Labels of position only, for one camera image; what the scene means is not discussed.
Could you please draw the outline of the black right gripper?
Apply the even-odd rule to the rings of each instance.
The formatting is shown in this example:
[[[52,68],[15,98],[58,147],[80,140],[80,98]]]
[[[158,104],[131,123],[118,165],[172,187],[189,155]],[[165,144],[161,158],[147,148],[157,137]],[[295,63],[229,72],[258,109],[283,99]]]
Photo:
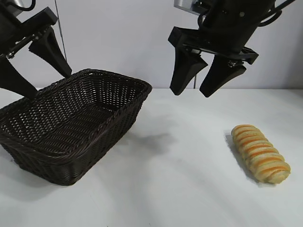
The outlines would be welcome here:
[[[174,95],[180,95],[208,66],[200,56],[207,52],[215,57],[199,90],[205,97],[210,97],[246,71],[242,63],[230,67],[230,61],[254,63],[258,54],[245,45],[255,30],[266,23],[275,8],[275,1],[176,0],[173,6],[197,15],[198,29],[174,27],[169,35],[169,42],[175,48],[170,89]]]

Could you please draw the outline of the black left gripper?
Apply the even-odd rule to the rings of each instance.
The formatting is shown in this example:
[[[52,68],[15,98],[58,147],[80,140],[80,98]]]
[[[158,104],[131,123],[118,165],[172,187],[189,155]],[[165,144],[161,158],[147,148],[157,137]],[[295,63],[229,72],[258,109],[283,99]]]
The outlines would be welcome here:
[[[58,17],[49,7],[24,22],[17,18],[23,12],[32,11],[35,6],[35,0],[28,7],[21,0],[0,2],[0,87],[29,99],[35,98],[37,89],[7,59],[27,43],[33,41],[29,51],[50,64],[63,77],[70,77],[72,72],[50,27],[56,24]]]

